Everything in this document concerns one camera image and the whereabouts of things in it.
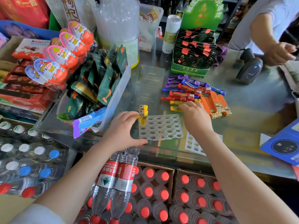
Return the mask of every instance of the blue bottle cap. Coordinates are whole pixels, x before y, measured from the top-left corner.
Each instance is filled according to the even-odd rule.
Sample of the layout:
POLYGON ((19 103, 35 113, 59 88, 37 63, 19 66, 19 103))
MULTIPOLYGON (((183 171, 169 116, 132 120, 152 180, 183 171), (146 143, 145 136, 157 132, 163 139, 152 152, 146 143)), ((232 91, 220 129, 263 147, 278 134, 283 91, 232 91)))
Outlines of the blue bottle cap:
POLYGON ((29 174, 30 171, 31 171, 31 167, 29 167, 29 166, 24 166, 24 167, 21 167, 21 168, 19 169, 19 174, 20 174, 21 176, 24 176, 24 175, 29 174))
POLYGON ((39 173, 39 176, 42 177, 42 178, 47 178, 49 177, 49 175, 52 173, 52 169, 51 168, 46 168, 46 169, 43 169, 40 173, 39 173))
POLYGON ((60 152, 58 150, 52 150, 49 153, 49 157, 52 158, 52 159, 55 159, 59 156, 59 154, 60 154, 60 152))

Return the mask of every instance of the glass counter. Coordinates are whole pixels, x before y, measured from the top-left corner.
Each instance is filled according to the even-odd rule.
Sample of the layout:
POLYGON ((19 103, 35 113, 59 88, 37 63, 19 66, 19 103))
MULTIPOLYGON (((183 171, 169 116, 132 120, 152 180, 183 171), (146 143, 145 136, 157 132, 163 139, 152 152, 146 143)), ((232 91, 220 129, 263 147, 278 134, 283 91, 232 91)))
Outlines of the glass counter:
MULTIPOLYGON (((163 40, 157 39, 152 52, 140 51, 140 62, 132 69, 131 79, 123 93, 114 116, 123 111, 138 111, 139 105, 148 105, 149 116, 183 114, 170 111, 167 96, 162 92, 170 72, 171 55, 161 51, 163 40)), ((223 136, 223 142, 252 171, 265 175, 297 179, 292 166, 275 158, 260 147, 260 134, 272 136, 296 119, 294 99, 289 87, 276 67, 263 70, 252 84, 236 79, 243 66, 241 52, 230 50, 218 67, 211 67, 204 79, 198 79, 226 91, 225 100, 232 115, 212 120, 215 132, 223 136)), ((60 143, 79 152, 87 151, 101 139, 101 134, 87 131, 73 139, 72 126, 56 118, 59 100, 51 103, 36 123, 35 129, 51 136, 60 143)), ((184 137, 163 141, 149 141, 138 156, 144 162, 162 163, 168 166, 213 173, 206 156, 185 150, 184 137)), ((131 130, 133 138, 139 138, 138 123, 131 130)))

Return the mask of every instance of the white bottle cap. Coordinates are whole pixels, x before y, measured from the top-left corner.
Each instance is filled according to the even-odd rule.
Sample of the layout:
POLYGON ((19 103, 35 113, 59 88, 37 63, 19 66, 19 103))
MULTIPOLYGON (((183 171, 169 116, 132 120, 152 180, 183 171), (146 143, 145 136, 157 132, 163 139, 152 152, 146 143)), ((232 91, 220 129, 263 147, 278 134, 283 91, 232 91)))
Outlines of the white bottle cap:
POLYGON ((23 133, 25 131, 25 128, 21 125, 17 125, 14 127, 13 131, 16 133, 23 133))
POLYGON ((6 164, 7 170, 15 170, 19 167, 19 162, 17 161, 10 161, 8 164, 6 164))
POLYGON ((10 152, 12 149, 13 149, 12 144, 4 144, 1 147, 1 151, 3 151, 3 152, 10 152))
POLYGON ((29 146, 28 144, 21 144, 21 145, 19 146, 19 150, 20 150, 21 152, 27 152, 27 151, 29 150, 29 148, 30 148, 30 146, 29 146))
POLYGON ((0 124, 0 129, 7 130, 11 127, 11 123, 4 121, 0 124))
POLYGON ((38 132, 31 128, 30 130, 28 130, 28 134, 32 137, 36 137, 38 135, 38 132))
POLYGON ((42 137, 43 137, 44 139, 50 139, 50 137, 47 136, 47 135, 45 135, 45 134, 42 134, 42 137))
POLYGON ((37 154, 37 155, 41 155, 45 152, 45 150, 46 149, 44 147, 39 146, 39 147, 35 148, 34 153, 37 154))

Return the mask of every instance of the hand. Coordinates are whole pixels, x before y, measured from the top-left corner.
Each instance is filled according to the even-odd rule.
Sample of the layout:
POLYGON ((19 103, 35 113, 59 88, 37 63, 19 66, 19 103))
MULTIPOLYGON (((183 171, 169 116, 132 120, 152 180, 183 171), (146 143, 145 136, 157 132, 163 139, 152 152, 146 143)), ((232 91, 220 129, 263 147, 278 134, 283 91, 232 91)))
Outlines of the hand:
POLYGON ((264 54, 265 64, 268 66, 275 66, 284 64, 289 60, 295 60, 295 56, 291 53, 296 50, 296 46, 292 44, 286 42, 276 43, 264 54))
POLYGON ((200 102, 187 101, 179 107, 184 111, 184 125, 190 134, 214 132, 211 117, 200 102))
POLYGON ((132 125, 138 118, 138 112, 122 112, 111 122, 104 133, 101 143, 107 142, 113 148, 113 152, 125 150, 129 147, 147 144, 146 139, 133 139, 130 135, 132 125))

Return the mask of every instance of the white cylindrical can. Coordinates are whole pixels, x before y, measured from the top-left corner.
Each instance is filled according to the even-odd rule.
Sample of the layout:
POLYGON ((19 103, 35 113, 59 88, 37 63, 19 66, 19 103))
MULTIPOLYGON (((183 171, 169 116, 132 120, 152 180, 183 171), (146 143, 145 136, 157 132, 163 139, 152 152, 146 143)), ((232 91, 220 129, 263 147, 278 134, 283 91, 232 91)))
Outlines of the white cylindrical can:
POLYGON ((164 42, 162 51, 164 53, 172 53, 176 35, 180 29, 182 18, 177 15, 169 15, 167 18, 166 29, 164 34, 164 42))

